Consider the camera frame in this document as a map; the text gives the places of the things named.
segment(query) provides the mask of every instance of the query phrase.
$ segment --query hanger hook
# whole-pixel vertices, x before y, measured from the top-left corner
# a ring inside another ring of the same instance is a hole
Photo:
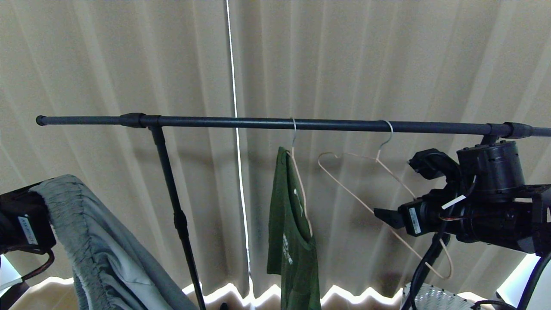
[[[381,120],[381,121],[387,123],[388,126],[390,127],[390,136],[388,137],[388,139],[387,139],[385,142],[383,142],[383,143],[381,144],[381,146],[379,146],[379,151],[382,149],[382,147],[383,147],[385,144],[389,143],[390,140],[392,140],[392,135],[394,134],[394,128],[392,127],[392,124],[391,124],[389,121],[386,121],[386,120]]]
[[[293,144],[291,145],[292,148],[295,148],[295,140],[296,140],[296,121],[294,118],[291,117],[291,119],[293,120],[293,126],[295,127],[295,134],[293,136]]]

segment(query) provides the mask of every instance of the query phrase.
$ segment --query white wire hanger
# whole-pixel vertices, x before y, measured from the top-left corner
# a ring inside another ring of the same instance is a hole
[[[306,204],[306,194],[304,193],[304,185],[302,184],[302,179],[300,177],[299,168],[297,167],[296,160],[295,160],[295,140],[296,140],[296,133],[297,133],[296,121],[295,121],[294,118],[291,118],[291,119],[293,120],[293,125],[295,127],[295,132],[294,132],[294,135],[293,135],[293,143],[291,144],[291,154],[290,155],[291,155],[291,161],[293,162],[293,167],[295,168],[296,177],[298,178],[299,184],[300,184],[300,193],[301,193],[301,196],[302,196],[302,204],[300,202],[299,193],[298,193],[297,189],[294,189],[293,193],[296,195],[296,198],[299,201],[299,206],[300,206],[301,213],[304,212],[304,217],[306,218],[306,221],[308,222],[308,229],[310,230],[310,237],[312,237],[314,235],[314,232],[312,231],[312,223],[310,222],[310,218],[308,218],[308,211],[306,209],[306,205],[307,205]]]
[[[409,187],[407,187],[407,185],[397,176],[395,175],[385,164],[383,164],[383,162],[379,159],[380,155],[381,155],[381,150],[382,150],[382,147],[389,143],[390,140],[392,139],[392,135],[394,134],[394,128],[392,127],[392,124],[389,122],[389,121],[386,121],[384,120],[384,122],[386,122],[388,124],[388,126],[390,127],[390,136],[388,137],[388,139],[383,142],[380,146],[379,146],[379,150],[377,151],[377,157],[370,157],[370,156],[364,156],[364,155],[357,155],[357,154],[354,154],[354,153],[342,153],[340,156],[336,155],[335,153],[333,152],[325,152],[325,153],[321,153],[318,158],[317,158],[317,164],[320,166],[321,169],[323,169],[323,171],[325,173],[327,173],[335,182],[337,182],[338,185],[340,185],[342,188],[345,189],[345,191],[347,191],[349,194],[351,194],[356,200],[358,200],[358,202],[360,202],[367,210],[369,210],[369,212],[375,214],[373,212],[373,209],[371,209],[366,203],[364,203],[361,199],[359,199],[358,196],[356,196],[352,191],[350,191],[346,186],[344,186],[339,180],[337,180],[337,178],[335,178],[322,164],[321,164],[321,157],[324,156],[324,155],[327,155],[327,154],[332,154],[335,158],[340,158],[340,157],[343,157],[344,155],[349,155],[349,156],[355,156],[355,157],[360,157],[360,158],[368,158],[368,159],[373,159],[376,163],[378,163],[380,166],[382,166],[395,180],[397,180],[410,194],[411,196],[413,197],[413,199],[416,199],[417,197],[415,196],[415,194],[411,191],[411,189],[409,189]],[[385,223],[384,221],[382,221],[385,225],[387,225],[389,228],[390,228],[390,232],[400,241],[402,242],[411,252],[413,252],[413,254],[415,254],[415,256],[417,256],[419,259],[423,259],[423,257],[421,255],[419,255],[419,253],[417,253],[417,251],[415,251],[415,249],[413,249],[411,247],[411,245],[409,245],[402,237],[400,237],[398,235],[398,233],[396,233],[396,231],[390,226],[388,225],[387,223]],[[449,280],[453,277],[453,262],[451,260],[451,256],[450,256],[450,253],[448,252],[447,248],[446,248],[446,245],[444,244],[444,242],[442,241],[442,239],[440,239],[440,245],[442,245],[442,248],[444,250],[444,252],[446,253],[446,257],[448,259],[448,262],[450,264],[450,273],[447,275],[447,276],[442,276],[438,271],[436,271],[436,269],[434,269],[429,263],[425,263],[425,265],[432,271],[434,272],[435,275],[437,275],[439,278],[441,279],[444,279],[444,280]]]

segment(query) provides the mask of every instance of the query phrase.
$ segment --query black clothes rack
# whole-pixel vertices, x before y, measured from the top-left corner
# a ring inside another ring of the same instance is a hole
[[[201,310],[205,310],[203,293],[187,229],[187,218],[180,206],[162,127],[221,127],[258,129],[300,129],[336,131],[390,132],[385,121],[316,120],[316,119],[268,119],[250,117],[184,117],[129,113],[121,116],[38,116],[36,123],[46,125],[122,125],[132,128],[149,128],[157,146],[166,186],[174,209],[174,226],[182,242],[187,266]],[[453,122],[391,122],[394,132],[452,133],[482,135],[482,144],[494,143],[498,138],[518,139],[530,136],[551,137],[551,128],[505,122],[503,124],[467,124]]]

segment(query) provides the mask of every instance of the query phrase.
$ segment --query green shirt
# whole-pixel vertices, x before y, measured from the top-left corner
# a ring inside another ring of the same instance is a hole
[[[321,310],[316,241],[310,237],[293,162],[283,147],[275,170],[266,271],[281,275],[282,310]]]

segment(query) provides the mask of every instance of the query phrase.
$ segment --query gray fabric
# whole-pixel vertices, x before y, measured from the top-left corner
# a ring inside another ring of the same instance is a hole
[[[73,264],[80,309],[197,309],[134,235],[75,176],[31,189]]]

